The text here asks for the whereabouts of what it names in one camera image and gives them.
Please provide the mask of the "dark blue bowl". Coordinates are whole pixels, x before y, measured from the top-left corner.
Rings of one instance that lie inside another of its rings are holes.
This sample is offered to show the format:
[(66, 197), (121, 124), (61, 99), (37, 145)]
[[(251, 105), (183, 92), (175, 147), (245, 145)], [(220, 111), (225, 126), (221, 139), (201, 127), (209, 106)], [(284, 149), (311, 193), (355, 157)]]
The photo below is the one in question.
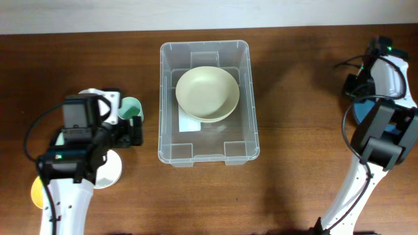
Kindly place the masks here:
[[(355, 103), (353, 105), (353, 116), (357, 125), (360, 125), (367, 114), (375, 105), (375, 101), (365, 100), (364, 102)], [(385, 128), (385, 131), (391, 134), (400, 134), (400, 130), (396, 128), (393, 124), (388, 124)]]

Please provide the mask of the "mint green plastic cup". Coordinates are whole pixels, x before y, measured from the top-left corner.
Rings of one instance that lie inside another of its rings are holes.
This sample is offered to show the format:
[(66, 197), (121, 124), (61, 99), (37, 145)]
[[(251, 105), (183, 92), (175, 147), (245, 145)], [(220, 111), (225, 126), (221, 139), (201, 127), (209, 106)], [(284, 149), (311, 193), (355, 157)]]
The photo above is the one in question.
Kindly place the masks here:
[(140, 101), (134, 97), (125, 97), (121, 100), (118, 116), (122, 119), (132, 119), (134, 116), (141, 117), (144, 121), (144, 113)]

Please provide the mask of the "beige bowl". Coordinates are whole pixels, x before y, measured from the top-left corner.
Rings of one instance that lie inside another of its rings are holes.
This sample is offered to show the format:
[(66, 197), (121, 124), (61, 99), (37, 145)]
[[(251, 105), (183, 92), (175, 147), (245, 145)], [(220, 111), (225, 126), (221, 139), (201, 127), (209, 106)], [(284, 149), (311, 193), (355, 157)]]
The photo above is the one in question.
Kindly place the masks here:
[(192, 119), (214, 123), (230, 116), (238, 106), (239, 98), (192, 97), (177, 98), (180, 108)]

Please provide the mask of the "cream bowl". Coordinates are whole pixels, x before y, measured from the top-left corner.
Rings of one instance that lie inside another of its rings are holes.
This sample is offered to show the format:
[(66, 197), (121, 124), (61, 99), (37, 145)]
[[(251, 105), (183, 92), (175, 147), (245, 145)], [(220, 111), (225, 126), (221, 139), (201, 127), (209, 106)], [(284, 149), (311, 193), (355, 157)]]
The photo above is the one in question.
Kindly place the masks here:
[(218, 67), (196, 67), (184, 73), (176, 85), (176, 100), (192, 97), (240, 99), (240, 88), (234, 77)]

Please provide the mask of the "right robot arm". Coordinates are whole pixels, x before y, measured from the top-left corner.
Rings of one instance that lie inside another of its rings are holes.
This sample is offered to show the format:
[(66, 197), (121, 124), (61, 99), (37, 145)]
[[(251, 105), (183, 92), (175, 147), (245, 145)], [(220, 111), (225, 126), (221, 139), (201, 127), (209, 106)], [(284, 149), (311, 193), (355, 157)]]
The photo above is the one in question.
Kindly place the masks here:
[(360, 55), (357, 74), (349, 74), (343, 92), (351, 100), (357, 128), (342, 129), (351, 164), (332, 206), (310, 234), (354, 234), (355, 224), (377, 184), (402, 163), (417, 143), (417, 105), (407, 79), (408, 55), (376, 43)]

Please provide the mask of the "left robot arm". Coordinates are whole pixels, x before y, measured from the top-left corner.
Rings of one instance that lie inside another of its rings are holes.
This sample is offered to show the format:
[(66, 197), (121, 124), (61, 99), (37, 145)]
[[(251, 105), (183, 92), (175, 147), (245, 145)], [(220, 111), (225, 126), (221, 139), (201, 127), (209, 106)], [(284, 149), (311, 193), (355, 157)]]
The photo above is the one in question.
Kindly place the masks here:
[[(103, 101), (110, 112), (100, 114)], [(85, 93), (63, 101), (64, 143), (51, 145), (36, 161), (42, 182), (41, 234), (83, 234), (97, 170), (113, 148), (141, 146), (142, 118), (107, 121), (119, 108), (120, 99)]]

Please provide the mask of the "white small bowl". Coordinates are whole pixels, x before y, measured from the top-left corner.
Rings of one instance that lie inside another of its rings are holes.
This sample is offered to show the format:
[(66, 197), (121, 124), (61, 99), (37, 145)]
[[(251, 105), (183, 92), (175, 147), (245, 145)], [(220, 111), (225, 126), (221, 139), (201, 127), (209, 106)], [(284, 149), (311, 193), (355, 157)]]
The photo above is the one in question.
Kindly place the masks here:
[(94, 189), (104, 189), (114, 185), (122, 173), (121, 157), (114, 151), (106, 153), (106, 163), (97, 169)]

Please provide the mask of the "mint green small bowl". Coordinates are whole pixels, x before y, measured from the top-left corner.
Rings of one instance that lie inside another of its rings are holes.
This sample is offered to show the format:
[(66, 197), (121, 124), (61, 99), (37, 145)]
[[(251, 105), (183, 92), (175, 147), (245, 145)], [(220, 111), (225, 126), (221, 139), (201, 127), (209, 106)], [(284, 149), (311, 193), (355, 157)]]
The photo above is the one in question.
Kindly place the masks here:
[(59, 135), (59, 136), (57, 137), (57, 140), (56, 140), (55, 145), (56, 145), (56, 146), (62, 146), (63, 144), (64, 144), (64, 139), (63, 139), (63, 136), (62, 136), (62, 135)]

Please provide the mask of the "clear plastic storage bin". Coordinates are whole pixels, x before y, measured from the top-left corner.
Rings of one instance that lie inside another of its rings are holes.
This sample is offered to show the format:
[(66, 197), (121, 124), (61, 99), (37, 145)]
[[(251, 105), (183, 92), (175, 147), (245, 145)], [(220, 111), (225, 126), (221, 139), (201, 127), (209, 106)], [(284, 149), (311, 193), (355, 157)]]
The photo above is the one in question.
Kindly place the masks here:
[[(224, 120), (179, 131), (176, 85), (195, 67), (219, 67), (238, 82), (240, 99)], [(249, 46), (243, 40), (166, 42), (160, 48), (158, 157), (175, 167), (223, 161), (243, 165), (260, 154)]]

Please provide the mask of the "yellow small bowl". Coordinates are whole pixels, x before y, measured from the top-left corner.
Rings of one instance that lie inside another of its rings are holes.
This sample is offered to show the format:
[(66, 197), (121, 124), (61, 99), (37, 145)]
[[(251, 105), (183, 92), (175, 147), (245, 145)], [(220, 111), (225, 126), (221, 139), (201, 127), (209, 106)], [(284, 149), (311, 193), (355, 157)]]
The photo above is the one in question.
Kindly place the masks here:
[(42, 182), (38, 176), (35, 178), (31, 186), (31, 199), (36, 207), (42, 209)]

